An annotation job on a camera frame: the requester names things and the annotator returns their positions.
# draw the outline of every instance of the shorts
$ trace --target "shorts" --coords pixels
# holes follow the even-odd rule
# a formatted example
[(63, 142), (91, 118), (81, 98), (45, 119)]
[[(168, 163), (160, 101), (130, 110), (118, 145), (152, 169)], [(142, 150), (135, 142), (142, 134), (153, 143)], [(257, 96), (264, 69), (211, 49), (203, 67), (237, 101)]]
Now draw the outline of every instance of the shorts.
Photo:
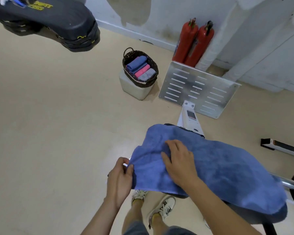
[[(141, 221), (133, 222), (127, 231), (123, 235), (149, 235), (145, 225)], [(195, 233), (178, 227), (178, 226), (171, 226), (169, 227), (168, 231), (164, 235), (196, 235)]]

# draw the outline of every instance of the red fire extinguisher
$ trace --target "red fire extinguisher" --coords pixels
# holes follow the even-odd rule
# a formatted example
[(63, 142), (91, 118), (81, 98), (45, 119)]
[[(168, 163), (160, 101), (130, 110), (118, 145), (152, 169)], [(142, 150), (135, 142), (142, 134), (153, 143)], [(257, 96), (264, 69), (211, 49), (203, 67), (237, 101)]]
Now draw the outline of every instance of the red fire extinguisher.
[(195, 65), (198, 63), (214, 35), (212, 26), (212, 21), (208, 21), (206, 25), (199, 28), (193, 45), (184, 61), (185, 65), (195, 67)]
[(198, 31), (198, 25), (195, 23), (196, 18), (186, 22), (181, 30), (180, 38), (177, 42), (172, 61), (183, 63), (189, 49), (192, 46), (193, 40)]

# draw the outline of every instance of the chrome bar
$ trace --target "chrome bar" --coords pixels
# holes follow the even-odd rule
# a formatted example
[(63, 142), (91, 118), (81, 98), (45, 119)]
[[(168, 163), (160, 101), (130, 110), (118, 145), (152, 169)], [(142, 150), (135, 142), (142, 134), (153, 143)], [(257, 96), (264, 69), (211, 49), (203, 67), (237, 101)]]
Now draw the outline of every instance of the chrome bar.
[(284, 187), (289, 188), (289, 189), (294, 189), (294, 180), (290, 180), (290, 179), (275, 175), (273, 173), (271, 173), (271, 175), (280, 179), (282, 181), (282, 185)]

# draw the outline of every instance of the beige floor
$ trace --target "beige floor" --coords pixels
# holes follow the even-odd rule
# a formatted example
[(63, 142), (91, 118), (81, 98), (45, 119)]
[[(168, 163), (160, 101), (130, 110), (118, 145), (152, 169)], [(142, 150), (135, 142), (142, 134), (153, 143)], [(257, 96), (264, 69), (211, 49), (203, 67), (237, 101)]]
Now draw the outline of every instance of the beige floor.
[[(177, 122), (181, 108), (157, 97), (172, 52), (101, 31), (92, 51), (71, 53), (0, 24), (0, 234), (79, 234), (102, 203), (116, 159), (130, 157), (149, 126)], [(159, 67), (144, 101), (124, 93), (118, 81), (127, 47), (146, 52)], [(269, 137), (294, 145), (294, 93), (243, 85), (219, 119), (198, 118), (208, 139), (248, 150), (271, 172), (294, 174), (293, 156), (259, 146)], [(160, 197), (147, 197), (144, 215)], [(289, 208), (278, 234), (294, 234)], [(120, 234), (128, 209), (129, 198), (111, 234)], [(177, 201), (167, 223), (210, 233), (189, 199)]]

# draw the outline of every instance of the aluminum plate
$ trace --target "aluminum plate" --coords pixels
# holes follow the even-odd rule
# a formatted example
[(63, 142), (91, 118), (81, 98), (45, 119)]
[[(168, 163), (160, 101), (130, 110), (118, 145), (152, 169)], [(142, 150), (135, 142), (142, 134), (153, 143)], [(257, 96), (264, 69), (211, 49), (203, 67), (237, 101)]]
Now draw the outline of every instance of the aluminum plate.
[(196, 112), (217, 119), (239, 86), (238, 83), (173, 61), (158, 97), (179, 106), (185, 100), (193, 102)]

